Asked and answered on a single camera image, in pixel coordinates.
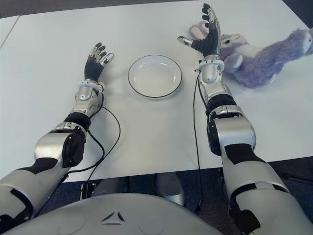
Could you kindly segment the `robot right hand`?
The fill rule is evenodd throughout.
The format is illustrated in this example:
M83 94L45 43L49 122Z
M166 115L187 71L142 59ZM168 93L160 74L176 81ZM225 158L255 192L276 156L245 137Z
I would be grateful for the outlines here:
M194 50L200 52L204 57L208 55L220 55L221 32L219 21L213 8L204 3L202 7L202 19L206 21L204 26L209 30L204 39L188 39L184 36L177 37L177 40Z

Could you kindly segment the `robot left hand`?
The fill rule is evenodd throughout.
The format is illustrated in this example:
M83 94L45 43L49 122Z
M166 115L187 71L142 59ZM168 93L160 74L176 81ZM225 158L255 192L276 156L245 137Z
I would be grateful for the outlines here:
M106 52L106 46L101 42L97 43L90 51L85 68L85 80L98 82L105 67L114 59L113 53Z

